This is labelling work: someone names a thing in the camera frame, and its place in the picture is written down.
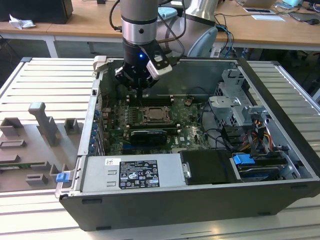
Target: blue plastic clip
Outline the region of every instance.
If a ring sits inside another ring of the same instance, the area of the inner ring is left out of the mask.
[[[55,181],[57,183],[68,183],[69,182],[69,177],[70,177],[70,172],[62,172],[58,173]]]
[[[237,154],[233,157],[233,161],[238,164],[255,164],[255,160],[250,158],[250,154]]]

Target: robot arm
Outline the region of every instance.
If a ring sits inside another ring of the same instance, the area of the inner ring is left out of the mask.
[[[181,47],[176,40],[172,40],[173,36],[167,26],[157,22],[158,6],[162,2],[120,1],[124,62],[115,77],[129,90],[136,90],[137,98],[142,98],[143,89],[151,88],[161,76],[172,71],[165,52],[181,52]],[[176,35],[180,35],[186,28],[180,40],[187,56],[203,57],[204,53],[209,53],[218,32],[212,19],[217,4],[218,0],[192,0],[184,13],[185,17],[174,17],[166,21]]]

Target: wooden desk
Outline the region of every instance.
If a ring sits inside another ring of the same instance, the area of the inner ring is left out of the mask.
[[[95,0],[72,0],[72,4],[73,14],[67,24],[36,23],[35,28],[19,30],[7,22],[0,22],[0,34],[8,39],[44,40],[53,58],[58,57],[55,41],[122,42],[122,34],[109,24],[113,2],[97,4]],[[284,22],[255,20],[234,0],[219,5],[215,13],[233,15],[226,17],[226,21],[234,35],[234,47],[320,51],[320,25],[298,22],[288,15],[281,16]],[[223,24],[223,17],[217,18]],[[113,21],[116,26],[121,25],[118,6]],[[226,40],[226,34],[219,32],[215,45],[221,46]]]
[[[300,9],[299,12],[308,13],[304,9]],[[240,47],[241,44],[267,44],[270,47],[264,48],[270,49],[275,47],[277,49],[295,49],[297,46],[301,48],[320,47],[320,24],[310,25],[299,22],[288,14],[281,15],[285,21],[255,20],[251,15],[234,16],[249,14],[241,6],[237,6],[235,1],[225,1],[224,4],[217,7],[215,13],[233,15],[226,16],[226,23],[234,35],[235,47],[237,45]],[[221,24],[224,24],[223,16],[218,15],[217,19]]]
[[[122,38],[122,34],[116,32],[109,24],[109,13],[113,4],[114,2],[97,4],[95,0],[72,0],[73,14],[67,24],[52,24],[48,28],[47,34]],[[115,8],[112,20],[115,26],[122,25],[120,5]]]

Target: paper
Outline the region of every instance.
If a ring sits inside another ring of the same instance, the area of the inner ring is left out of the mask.
[[[284,20],[282,17],[280,16],[265,16],[265,15],[252,15],[252,17],[255,20],[267,20],[267,21],[280,21],[280,22],[285,22],[286,20]]]
[[[20,20],[11,16],[11,14],[9,24],[20,30],[22,30],[22,28],[32,28],[36,26],[31,20]]]

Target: wire bundle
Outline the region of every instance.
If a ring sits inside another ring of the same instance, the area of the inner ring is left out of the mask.
[[[224,27],[223,25],[220,24],[220,22],[216,18],[217,15],[220,15],[220,13],[214,15],[214,18],[215,18],[216,22],[218,23],[218,27],[221,28],[223,31],[225,31],[225,34],[226,34],[226,42],[225,42],[223,48],[221,49],[221,52],[227,47],[227,45],[229,43],[228,50],[224,55],[224,57],[226,58],[233,48],[235,37],[234,37],[233,33],[228,30],[226,17],[222,14],[223,19],[224,19],[224,26],[225,26]]]

